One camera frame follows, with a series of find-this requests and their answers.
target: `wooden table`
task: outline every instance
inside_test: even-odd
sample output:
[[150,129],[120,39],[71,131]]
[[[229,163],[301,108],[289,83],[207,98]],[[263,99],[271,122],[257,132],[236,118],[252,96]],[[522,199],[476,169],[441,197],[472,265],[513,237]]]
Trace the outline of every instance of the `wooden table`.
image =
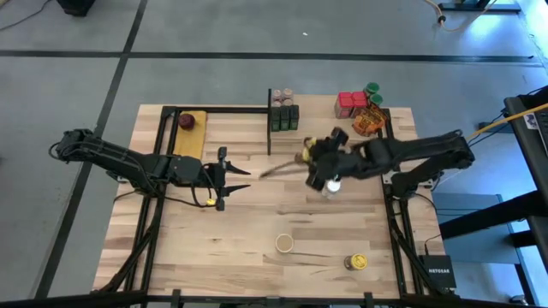
[[[295,96],[301,107],[299,130],[272,133],[271,156],[266,155],[266,115],[208,115],[202,161],[215,161],[217,148],[228,146],[228,160],[251,175],[227,175],[227,185],[251,187],[226,198],[224,212],[166,200],[150,294],[171,295],[172,289],[180,288],[185,295],[359,299],[371,292],[376,299],[399,298],[379,176],[364,181],[344,179],[333,200],[306,187],[307,174],[258,179],[262,171],[292,159],[306,136],[324,137],[340,126],[349,133],[350,142],[364,139],[352,130],[351,120],[334,118],[335,100],[335,96]],[[140,106],[130,149],[152,152],[162,107]],[[397,139],[417,138],[410,108],[391,108],[390,113]],[[417,163],[404,163],[402,168]],[[130,190],[129,185],[120,185],[118,194]],[[420,193],[432,197],[426,190]],[[191,200],[187,188],[169,186],[167,195]],[[206,200],[204,192],[199,199]],[[94,288],[102,287],[131,252],[141,200],[133,194],[115,203]],[[439,234],[435,211],[424,199],[412,198],[409,215],[415,244],[422,252],[425,239]],[[295,238],[294,250],[286,255],[274,246],[282,233]],[[428,248],[431,254],[444,253],[439,237],[430,240]],[[367,256],[365,270],[343,267],[344,258],[354,253]],[[402,255],[408,292],[412,293],[410,266]]]

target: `can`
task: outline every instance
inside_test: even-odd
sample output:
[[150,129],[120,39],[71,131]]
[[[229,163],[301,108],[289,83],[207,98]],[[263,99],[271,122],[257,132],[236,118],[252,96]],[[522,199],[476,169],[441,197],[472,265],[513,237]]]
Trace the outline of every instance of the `can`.
[[366,85],[366,87],[363,89],[363,91],[367,94],[369,97],[370,95],[373,95],[380,90],[380,86],[377,82],[370,82]]
[[347,270],[363,270],[367,267],[367,258],[360,253],[348,256],[344,259],[344,267]]
[[383,97],[378,94],[373,94],[369,97],[369,103],[376,104],[377,106],[380,106],[383,103]]

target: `small cup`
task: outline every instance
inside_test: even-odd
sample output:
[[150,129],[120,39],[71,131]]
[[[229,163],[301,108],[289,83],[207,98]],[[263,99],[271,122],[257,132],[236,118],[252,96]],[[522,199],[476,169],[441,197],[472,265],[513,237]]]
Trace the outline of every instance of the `small cup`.
[[276,250],[280,253],[288,253],[293,250],[293,238],[289,234],[280,234],[276,237]]

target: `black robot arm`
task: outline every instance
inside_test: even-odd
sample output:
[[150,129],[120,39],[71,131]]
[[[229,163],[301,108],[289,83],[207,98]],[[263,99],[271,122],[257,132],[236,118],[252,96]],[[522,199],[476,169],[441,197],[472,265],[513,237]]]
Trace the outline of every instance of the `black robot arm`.
[[417,168],[392,176],[394,196],[406,198],[419,183],[435,178],[441,171],[465,169],[474,161],[461,131],[410,141],[371,139],[343,150],[341,147],[347,141],[348,135],[336,127],[330,137],[317,140],[310,147],[307,179],[310,187],[319,191],[329,180],[384,175],[402,162],[427,158]]
[[67,131],[63,139],[50,148],[56,147],[61,161],[90,162],[107,170],[112,177],[122,177],[131,183],[139,193],[150,197],[161,197],[160,184],[173,184],[178,187],[205,187],[216,192],[217,210],[224,210],[223,197],[233,191],[248,187],[241,185],[225,187],[226,172],[249,175],[230,162],[225,161],[226,147],[219,148],[218,163],[202,162],[194,157],[177,155],[141,154],[93,136],[88,129]]

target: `gray floor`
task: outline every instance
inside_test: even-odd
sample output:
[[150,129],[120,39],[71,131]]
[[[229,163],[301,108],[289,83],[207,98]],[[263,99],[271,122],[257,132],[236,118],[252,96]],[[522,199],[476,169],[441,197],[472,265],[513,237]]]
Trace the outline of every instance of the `gray floor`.
[[[0,9],[0,27],[33,12],[37,3],[10,2]],[[138,4],[98,0],[81,19],[52,2],[35,18],[0,32],[0,49],[121,50]],[[470,16],[448,14],[448,23],[452,27]],[[462,33],[444,33],[432,28],[433,10],[420,0],[150,0],[134,50],[541,55],[526,20],[487,15]],[[52,161],[47,147],[64,130],[93,128],[116,64],[116,59],[0,57],[0,300],[32,292],[78,169]],[[413,108],[419,135],[426,137],[456,128],[471,133],[475,123],[498,114],[505,97],[546,85],[548,75],[542,63],[130,59],[104,138],[127,145],[139,104],[262,104],[268,87],[331,94],[371,80],[381,85],[387,106]],[[475,165],[449,173],[439,192],[511,198],[532,189],[514,137],[497,135],[477,145],[474,154]],[[521,184],[502,180],[509,175]],[[115,193],[116,184],[93,169],[51,295],[89,291]],[[472,266],[463,265],[462,273],[484,273],[474,281],[492,281],[491,274]],[[505,292],[471,282],[460,294],[501,300]]]

